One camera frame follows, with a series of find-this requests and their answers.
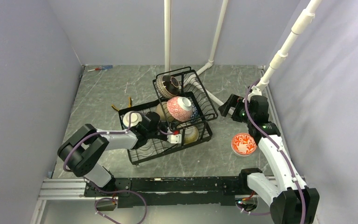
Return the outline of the blue white patterned bowl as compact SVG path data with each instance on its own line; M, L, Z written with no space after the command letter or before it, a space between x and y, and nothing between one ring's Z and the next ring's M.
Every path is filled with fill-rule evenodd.
M199 111L198 111L197 107L195 106L195 104L192 103L192 114L190 116L190 122L191 123L196 122L198 117L199 117Z

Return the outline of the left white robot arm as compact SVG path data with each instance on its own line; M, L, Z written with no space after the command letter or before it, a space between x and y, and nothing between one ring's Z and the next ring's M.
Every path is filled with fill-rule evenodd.
M57 151L63 161L63 169L77 177L83 177L97 186L103 196L111 195L116 188L114 175L101 166L98 161L107 150L138 149L151 139L159 139L170 143L180 143L178 131L170 131L162 124L156 112L130 111L126 113L128 120L123 130L102 130L91 124L78 129Z

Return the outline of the tan speckled bowl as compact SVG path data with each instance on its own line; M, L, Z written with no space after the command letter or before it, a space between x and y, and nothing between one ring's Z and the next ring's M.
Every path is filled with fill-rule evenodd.
M162 122L172 122L174 121L174 117L170 114L167 102L162 102L156 106L155 112L160 116L160 120Z

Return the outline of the brown geometric patterned bowl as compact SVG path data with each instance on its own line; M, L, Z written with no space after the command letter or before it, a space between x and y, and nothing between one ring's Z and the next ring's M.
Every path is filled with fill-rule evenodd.
M171 75L161 75L156 79L156 89L163 98L176 97L179 93L179 87L179 81Z

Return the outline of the yellow patterned bowl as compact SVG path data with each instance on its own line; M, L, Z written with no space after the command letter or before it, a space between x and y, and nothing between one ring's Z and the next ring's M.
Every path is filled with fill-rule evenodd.
M184 144L193 143L197 141L199 137L199 131L195 126L181 129L180 133L184 136Z

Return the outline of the teal white bowl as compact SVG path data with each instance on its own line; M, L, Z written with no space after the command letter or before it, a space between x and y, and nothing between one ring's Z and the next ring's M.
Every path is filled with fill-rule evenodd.
M142 115L135 111L127 112L123 118L122 123L125 128L136 126L143 120Z

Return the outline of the orange floral bowl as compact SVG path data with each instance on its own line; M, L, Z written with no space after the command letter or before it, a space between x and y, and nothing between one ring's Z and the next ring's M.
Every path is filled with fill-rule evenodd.
M248 133L236 134L230 145L236 155L243 157L251 155L257 149L254 138Z

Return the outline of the pink patterned bowl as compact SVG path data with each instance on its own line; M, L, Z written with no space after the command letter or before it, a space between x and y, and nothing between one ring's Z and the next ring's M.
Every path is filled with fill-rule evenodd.
M186 97L176 96L167 101L169 113L178 121L186 122L193 114L191 101Z

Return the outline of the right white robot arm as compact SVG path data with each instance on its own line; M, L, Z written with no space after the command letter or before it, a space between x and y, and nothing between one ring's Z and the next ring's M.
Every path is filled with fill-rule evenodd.
M236 134L231 148L238 155L249 155L257 148L266 157L275 177L272 183L259 168L246 168L239 174L238 187L244 194L254 192L269 206L275 224L312 224L320 195L297 172L290 160L278 126L269 120L269 103L265 96L250 100L231 94L218 110L221 116L246 123L247 133Z

